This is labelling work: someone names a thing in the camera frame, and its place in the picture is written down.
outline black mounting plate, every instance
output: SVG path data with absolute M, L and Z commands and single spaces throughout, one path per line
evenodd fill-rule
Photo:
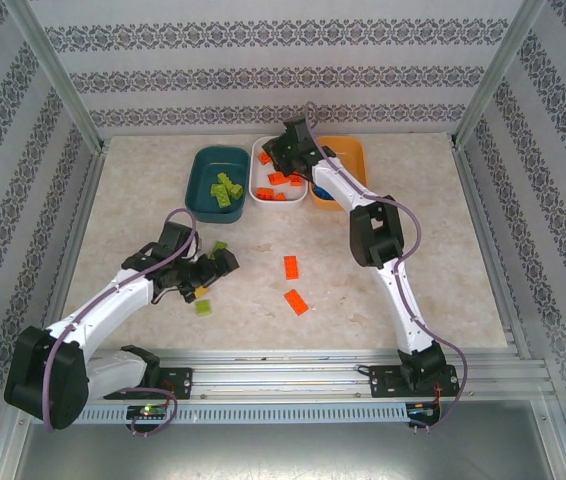
M 159 379 L 154 385 L 156 388 L 172 390 L 178 400 L 189 400 L 192 393 L 192 369 L 191 368 L 163 368 L 159 370 Z M 162 400 L 165 395 L 160 393 L 112 393 L 104 397 L 105 400 Z
M 411 390 L 405 382 L 400 365 L 370 365 L 366 369 L 364 372 L 359 368 L 359 372 L 369 376 L 372 398 L 434 397 L 437 383 L 441 397 L 456 397 L 459 393 L 459 379 L 453 365 L 446 365 L 443 373 L 428 379 L 416 390 Z

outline patterned wallpaper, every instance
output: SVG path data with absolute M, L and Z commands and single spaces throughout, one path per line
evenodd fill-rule
M 542 10 L 466 152 L 528 344 L 566 414 L 566 0 Z
M 16 335 L 43 323 L 91 162 L 0 2 L 0 413 Z
M 101 135 L 454 131 L 521 0 L 37 0 Z

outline marble surface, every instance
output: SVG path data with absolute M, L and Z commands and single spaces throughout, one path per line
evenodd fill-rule
M 196 152 L 208 145 L 251 150 L 258 135 L 115 137 L 81 247 L 65 314 L 102 288 L 121 262 L 158 238 L 168 212 L 183 206 Z M 424 238 L 407 263 L 433 331 L 460 347 L 502 348 L 501 322 L 465 198 L 444 134 L 359 135 L 369 187 L 392 194 L 419 217 Z M 186 216 L 177 221 L 187 222 Z M 414 240 L 401 217 L 406 247 Z M 205 297 L 197 317 L 175 292 L 130 317 L 103 347 L 375 349 L 395 348 L 394 326 L 369 271 L 349 251 L 348 218 L 317 210 L 309 198 L 293 213 L 272 214 L 247 198 L 231 225 L 199 223 L 203 251 L 228 244 L 241 267 Z M 296 255 L 301 278 L 287 281 L 283 256 Z M 283 298 L 295 288 L 310 306 L 296 316 Z

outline teal tray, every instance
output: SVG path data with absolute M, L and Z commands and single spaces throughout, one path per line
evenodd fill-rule
M 185 193 L 185 206 L 196 219 L 205 223 L 234 223 L 243 214 L 247 193 L 247 178 L 250 171 L 250 155 L 236 147 L 205 147 L 194 157 L 190 180 Z M 243 187 L 239 200 L 231 199 L 229 207 L 219 207 L 216 198 L 210 195 L 212 184 L 219 183 L 217 175 L 225 172 L 233 183 Z

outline orange tray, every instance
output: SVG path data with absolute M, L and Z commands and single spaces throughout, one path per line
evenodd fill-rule
M 356 137 L 345 135 L 318 137 L 321 146 L 330 147 L 339 157 L 345 169 L 367 187 L 367 163 L 365 150 Z M 321 210 L 343 210 L 335 200 L 324 200 L 314 193 L 314 185 L 310 185 L 312 203 Z

